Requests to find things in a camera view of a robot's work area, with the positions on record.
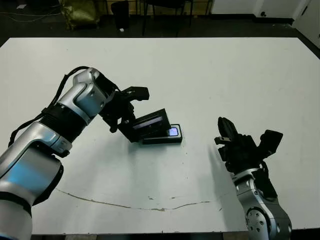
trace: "floor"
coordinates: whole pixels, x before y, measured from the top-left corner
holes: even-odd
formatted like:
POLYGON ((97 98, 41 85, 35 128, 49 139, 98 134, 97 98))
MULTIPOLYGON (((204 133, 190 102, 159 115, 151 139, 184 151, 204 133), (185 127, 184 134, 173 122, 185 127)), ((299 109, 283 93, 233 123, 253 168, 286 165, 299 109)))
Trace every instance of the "floor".
MULTIPOLYGON (((18 37, 70 37, 70 38, 173 38, 176 36, 176 27, 178 24, 179 38, 190 37, 297 37, 299 38, 318 58, 320 58, 320 49, 308 41, 301 33, 292 28, 287 23, 266 22, 257 23, 254 19, 246 16, 227 16, 225 19, 217 19, 213 16, 199 16, 192 19, 189 26, 189 19, 182 17, 177 22, 170 16, 148 17, 146 32, 142 36, 143 19, 140 16, 130 17, 130 27, 124 32, 120 32, 115 27, 115 21, 112 16, 104 16, 98 26, 80 28, 76 30, 67 30, 62 15, 48 16, 35 20, 37 17, 26 17, 20 15, 10 15, 18 21, 35 20, 30 23, 16 22, 3 12, 19 14, 44 14, 43 9, 34 10, 32 8, 16 9, 17 4, 11 0, 1 0, 0 2, 0 46, 9 38, 18 37)), ((59 8, 49 9, 52 13, 58 13, 59 8)), ((292 234, 292 240, 316 236, 319 229, 295 230, 292 234)), ((149 239, 149 234, 134 235, 69 235, 62 236, 32 236, 33 240, 131 240, 131 239, 149 239)), ((153 234, 152 238, 170 239, 183 238, 190 240, 247 240, 246 232, 236 233, 175 233, 175 234, 153 234)))
MULTIPOLYGON (((17 4, 12 0, 1 0, 0 12, 20 14, 47 14, 59 13, 59 8, 36 9, 26 7, 16 9, 17 4)), ((130 16, 130 27, 120 32, 116 29, 112 16, 103 16, 98 26, 82 27, 76 30, 67 30, 63 16, 47 16, 39 20, 37 17, 9 15, 18 21, 35 20, 30 23, 16 22, 7 14, 0 13, 0 46, 8 38, 19 37, 70 37, 70 38, 141 38, 143 18, 130 16)), ((314 54, 320 58, 320 49, 307 40, 301 33, 288 23, 255 22, 250 16, 227 16, 218 19, 213 16, 199 16, 192 19, 189 26, 187 16, 155 16, 147 18, 145 38, 174 38, 178 26, 179 38, 203 37, 298 37, 314 54)))

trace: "wall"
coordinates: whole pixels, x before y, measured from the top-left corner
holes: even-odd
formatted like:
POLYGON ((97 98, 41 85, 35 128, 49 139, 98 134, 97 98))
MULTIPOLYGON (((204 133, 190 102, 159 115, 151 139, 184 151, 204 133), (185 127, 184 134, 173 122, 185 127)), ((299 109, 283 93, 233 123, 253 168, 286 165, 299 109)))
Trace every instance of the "wall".
POLYGON ((301 0, 264 0, 259 13, 265 12, 268 18, 292 18, 301 0))
POLYGON ((268 18, 294 18, 307 0, 213 0, 213 14, 255 14, 268 18))
POLYGON ((299 15, 293 27, 320 48, 320 2, 311 0, 303 15, 299 15))
POLYGON ((252 14, 257 0, 214 0, 213 14, 252 14))

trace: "black robot arm segment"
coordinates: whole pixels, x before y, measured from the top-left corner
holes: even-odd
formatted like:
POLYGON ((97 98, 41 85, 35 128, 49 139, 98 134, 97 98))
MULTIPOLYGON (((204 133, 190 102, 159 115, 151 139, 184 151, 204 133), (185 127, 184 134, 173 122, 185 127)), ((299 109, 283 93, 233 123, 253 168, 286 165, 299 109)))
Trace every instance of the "black robot arm segment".
POLYGON ((96 115, 115 132, 119 118, 128 126, 136 119, 130 101, 147 99, 146 87, 120 91, 94 68, 78 67, 65 75, 48 107, 12 133, 8 149, 0 156, 0 238, 30 239, 31 206, 46 200, 63 174, 55 156, 67 156, 72 142, 96 115), (59 98, 67 79, 79 70, 83 71, 73 77, 72 87, 59 98))
POLYGON ((256 146, 250 135, 239 134, 235 125, 219 117, 221 136, 215 143, 219 148, 226 169, 233 173, 237 197, 243 207, 251 240, 289 240, 292 225, 286 212, 280 207, 275 188, 269 179, 264 159, 274 154, 283 134, 266 130, 256 146))

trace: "table surface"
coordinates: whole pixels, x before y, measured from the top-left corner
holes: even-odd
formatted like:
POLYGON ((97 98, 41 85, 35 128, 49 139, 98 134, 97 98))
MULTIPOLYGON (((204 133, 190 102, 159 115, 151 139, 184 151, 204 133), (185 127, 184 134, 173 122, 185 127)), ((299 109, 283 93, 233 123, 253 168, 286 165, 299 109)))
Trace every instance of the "table surface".
POLYGON ((82 65, 121 89, 148 87, 136 116, 165 108, 184 138, 141 146, 96 117, 32 208, 34 234, 245 230, 214 144, 219 116, 256 143, 266 129, 284 133, 271 181, 294 229, 319 227, 320 61, 297 38, 11 38, 0 48, 0 151, 82 65))

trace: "crack on table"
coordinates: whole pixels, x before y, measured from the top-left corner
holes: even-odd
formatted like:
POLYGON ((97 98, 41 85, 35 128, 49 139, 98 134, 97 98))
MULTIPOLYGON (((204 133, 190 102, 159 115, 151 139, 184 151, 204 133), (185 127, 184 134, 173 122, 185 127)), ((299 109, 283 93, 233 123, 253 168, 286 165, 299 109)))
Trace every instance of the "crack on table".
POLYGON ((63 193, 63 194, 66 194, 66 195, 70 196, 70 197, 73 197, 73 198, 79 199, 79 200, 83 200, 83 201, 86 201, 86 202, 92 202, 92 203, 96 203, 96 204, 104 204, 104 205, 108 205, 108 206, 125 208, 125 209, 145 210, 145 211, 165 212, 165 211, 170 211, 170 210, 177 210, 177 209, 184 208, 184 207, 191 206, 191 205, 208 204, 208 203, 213 202, 213 201, 198 201, 198 202, 192 202, 192 203, 183 204, 183 205, 180 205, 180 206, 177 206, 177 207, 174 207, 174 208, 164 208, 164 207, 162 207, 162 208, 143 208, 143 207, 132 207, 132 206, 127 206, 127 205, 120 205, 120 204, 115 204, 115 203, 110 203, 110 202, 105 202, 105 201, 96 201, 96 200, 93 200, 93 199, 88 199, 88 198, 80 197, 80 196, 77 196, 77 195, 73 195, 73 194, 71 194, 69 192, 62 191, 59 188, 55 188, 55 189, 57 191, 63 193))

